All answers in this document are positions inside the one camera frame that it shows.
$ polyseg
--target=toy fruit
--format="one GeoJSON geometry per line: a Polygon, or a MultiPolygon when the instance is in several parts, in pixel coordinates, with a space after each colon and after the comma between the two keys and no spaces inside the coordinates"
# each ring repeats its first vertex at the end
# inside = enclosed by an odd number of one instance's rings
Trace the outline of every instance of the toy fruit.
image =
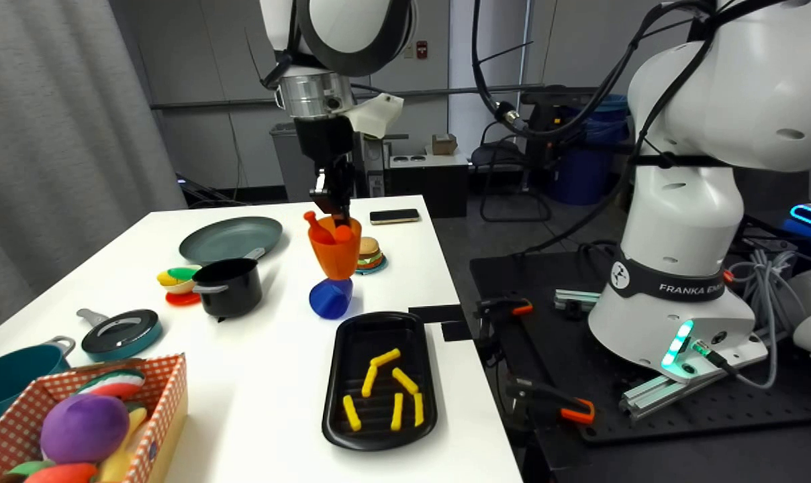
{"type": "Polygon", "coordinates": [[[135,458],[135,435],[139,432],[139,425],[144,423],[147,409],[144,407],[135,407],[128,413],[128,429],[127,436],[122,439],[122,446],[108,456],[108,462],[103,463],[100,479],[97,483],[123,483],[127,471],[132,466],[135,458]]]}
{"type": "Polygon", "coordinates": [[[100,393],[132,401],[143,393],[144,378],[136,370],[114,370],[97,378],[88,378],[77,393],[100,393]]]}
{"type": "Polygon", "coordinates": [[[42,466],[48,466],[45,462],[21,462],[14,468],[5,471],[5,479],[28,479],[30,475],[41,471],[42,466]]]}
{"type": "Polygon", "coordinates": [[[115,396],[75,393],[42,421],[41,454],[53,463],[100,463],[123,439],[128,413],[115,396]]]}
{"type": "Polygon", "coordinates": [[[95,463],[59,463],[42,466],[41,471],[30,475],[25,483],[92,483],[100,468],[95,463]]]}

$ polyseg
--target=teal plate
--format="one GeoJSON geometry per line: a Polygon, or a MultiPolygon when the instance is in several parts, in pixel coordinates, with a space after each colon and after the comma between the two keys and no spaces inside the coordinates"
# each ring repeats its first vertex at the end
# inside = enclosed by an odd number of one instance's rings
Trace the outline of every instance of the teal plate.
{"type": "Polygon", "coordinates": [[[272,216],[230,216],[205,224],[183,239],[181,255],[206,264],[226,256],[265,256],[281,236],[281,224],[272,216]]]}

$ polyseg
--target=pan handle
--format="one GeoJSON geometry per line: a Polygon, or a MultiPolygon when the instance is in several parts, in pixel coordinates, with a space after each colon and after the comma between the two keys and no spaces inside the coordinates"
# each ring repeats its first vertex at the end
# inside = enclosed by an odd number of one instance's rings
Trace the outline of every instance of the pan handle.
{"type": "Polygon", "coordinates": [[[226,291],[226,289],[229,289],[229,285],[216,285],[216,286],[197,285],[197,286],[193,286],[193,291],[201,291],[201,294],[206,294],[206,291],[210,291],[210,294],[213,294],[213,291],[226,291]]]}
{"type": "Polygon", "coordinates": [[[88,325],[100,325],[100,322],[110,318],[110,317],[106,317],[106,314],[100,314],[100,311],[92,311],[92,309],[81,309],[77,317],[81,317],[83,322],[88,322],[88,325]]]}
{"type": "Polygon", "coordinates": [[[61,352],[61,356],[72,353],[72,348],[77,345],[75,338],[68,338],[68,336],[57,336],[48,342],[57,345],[61,352]]]}
{"type": "Polygon", "coordinates": [[[265,251],[268,251],[268,246],[257,246],[257,248],[249,248],[245,256],[247,259],[261,259],[265,251]]]}

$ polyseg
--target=blue cup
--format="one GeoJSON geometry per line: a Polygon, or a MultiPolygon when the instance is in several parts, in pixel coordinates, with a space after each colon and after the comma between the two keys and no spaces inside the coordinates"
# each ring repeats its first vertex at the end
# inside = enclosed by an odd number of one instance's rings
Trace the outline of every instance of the blue cup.
{"type": "Polygon", "coordinates": [[[0,415],[36,378],[71,370],[64,356],[72,348],[75,340],[59,336],[0,356],[0,415]]]}
{"type": "Polygon", "coordinates": [[[351,279],[323,279],[308,289],[308,306],[323,318],[338,318],[349,311],[351,302],[351,279]]]}

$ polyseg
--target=basket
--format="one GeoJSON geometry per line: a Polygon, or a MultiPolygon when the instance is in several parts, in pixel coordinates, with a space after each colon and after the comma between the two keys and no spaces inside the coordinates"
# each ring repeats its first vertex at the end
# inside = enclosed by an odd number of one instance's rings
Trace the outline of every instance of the basket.
{"type": "Polygon", "coordinates": [[[12,466],[41,458],[41,423],[57,401],[77,393],[88,378],[122,366],[144,374],[143,405],[150,413],[127,483],[162,483],[187,413],[185,353],[87,364],[33,381],[0,417],[0,479],[12,466]]]}

